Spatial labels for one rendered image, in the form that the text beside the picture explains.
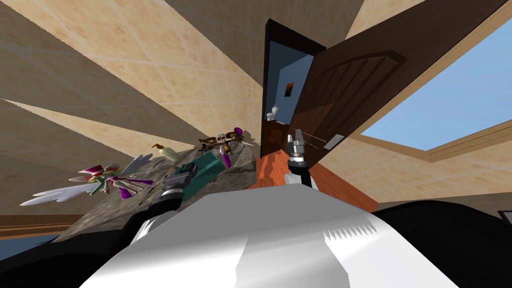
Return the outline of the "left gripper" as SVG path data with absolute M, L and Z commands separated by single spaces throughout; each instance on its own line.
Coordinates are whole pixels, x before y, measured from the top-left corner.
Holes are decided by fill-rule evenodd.
M 163 181 L 161 199 L 191 199 L 199 191 L 199 182 L 194 180 L 197 173 L 198 166 L 194 162 L 174 169 Z

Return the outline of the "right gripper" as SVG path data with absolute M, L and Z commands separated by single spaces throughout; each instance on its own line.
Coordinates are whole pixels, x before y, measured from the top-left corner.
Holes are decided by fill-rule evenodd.
M 305 153 L 305 141 L 301 129 L 295 130 L 294 137 L 287 135 L 287 154 L 291 158 L 303 158 Z

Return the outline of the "pale bottle with brown cap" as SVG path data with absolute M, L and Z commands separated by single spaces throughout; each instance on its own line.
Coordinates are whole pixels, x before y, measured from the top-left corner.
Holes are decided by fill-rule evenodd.
M 181 160 L 181 155 L 178 152 L 171 149 L 170 147 L 164 147 L 163 145 L 156 143 L 152 146 L 152 148 L 157 148 L 158 152 L 163 157 L 165 157 L 166 159 L 168 159 L 172 162 L 177 162 L 177 161 Z

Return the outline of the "teal box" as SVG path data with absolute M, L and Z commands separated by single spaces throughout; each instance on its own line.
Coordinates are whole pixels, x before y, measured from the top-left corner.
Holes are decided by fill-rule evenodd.
M 190 200 L 200 189 L 215 179 L 226 168 L 211 151 L 196 158 L 193 163 L 197 165 L 197 173 L 190 181 L 189 185 L 183 190 L 183 202 Z

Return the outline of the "grey stone table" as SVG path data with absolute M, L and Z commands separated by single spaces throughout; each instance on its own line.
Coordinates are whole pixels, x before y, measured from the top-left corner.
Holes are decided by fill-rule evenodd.
M 181 204 L 178 212 L 186 209 L 199 199 L 209 194 L 239 191 L 256 183 L 257 169 L 256 159 L 250 146 L 233 143 L 233 154 L 230 155 L 232 166 L 223 170 L 212 181 L 201 188 L 191 198 Z M 136 212 L 146 210 L 150 203 L 156 200 L 162 193 L 162 181 L 164 174 L 173 166 L 180 166 L 194 161 L 201 156 L 201 152 L 190 149 L 181 153 L 180 162 L 168 160 L 156 165 L 158 158 L 154 159 L 149 168 L 155 169 L 149 173 L 150 179 L 155 181 L 152 187 L 146 187 L 141 192 L 128 199 L 121 199 L 120 192 L 115 191 L 86 213 L 64 233 L 55 239 L 55 242 L 68 240 L 80 234 L 121 229 Z

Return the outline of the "white winged purple toy figure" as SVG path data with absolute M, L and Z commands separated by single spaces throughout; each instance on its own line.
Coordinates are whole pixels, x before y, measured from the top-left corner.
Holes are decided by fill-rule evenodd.
M 82 174 L 85 174 L 85 176 L 70 179 L 71 182 L 82 182 L 83 184 L 36 193 L 33 195 L 33 199 L 25 201 L 20 205 L 30 206 L 49 201 L 65 202 L 81 193 L 93 195 L 98 191 L 102 191 L 105 194 L 109 194 L 110 185 L 119 188 L 121 198 L 123 200 L 128 199 L 132 197 L 133 194 L 136 194 L 143 189 L 142 186 L 138 185 L 139 183 L 145 185 L 153 184 L 152 180 L 134 179 L 130 177 L 131 175 L 140 172 L 143 166 L 149 164 L 152 156 L 153 155 L 151 153 L 141 154 L 134 158 L 124 169 L 120 169 L 120 165 L 117 163 L 110 164 L 106 167 L 99 164 L 86 168 L 80 171 Z

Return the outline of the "brown skull toy figure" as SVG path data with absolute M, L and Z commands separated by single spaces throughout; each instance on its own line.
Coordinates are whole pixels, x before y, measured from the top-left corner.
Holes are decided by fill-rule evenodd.
M 217 136 L 209 137 L 206 139 L 199 139 L 202 147 L 199 149 L 201 152 L 207 152 L 213 149 L 219 149 L 220 155 L 222 156 L 223 163 L 227 168 L 232 166 L 231 159 L 229 157 L 232 154 L 230 143 L 237 142 L 243 143 L 243 130 L 239 127 L 235 127 L 233 131 L 227 134 L 218 134 Z

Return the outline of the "dark brown wooden door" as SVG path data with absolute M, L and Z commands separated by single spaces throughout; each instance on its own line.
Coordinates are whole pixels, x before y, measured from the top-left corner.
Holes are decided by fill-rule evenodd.
M 350 137 L 505 1 L 423 0 L 318 53 L 289 132 Z M 304 149 L 310 167 L 331 151 Z

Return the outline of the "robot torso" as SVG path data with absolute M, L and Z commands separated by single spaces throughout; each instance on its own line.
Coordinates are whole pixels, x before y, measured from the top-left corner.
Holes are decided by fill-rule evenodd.
M 146 221 L 80 288 L 458 288 L 390 225 L 302 184 Z

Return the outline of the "window with wooden frame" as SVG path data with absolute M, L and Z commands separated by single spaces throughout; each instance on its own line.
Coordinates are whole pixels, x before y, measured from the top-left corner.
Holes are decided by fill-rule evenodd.
M 350 138 L 430 163 L 512 141 L 512 0 Z

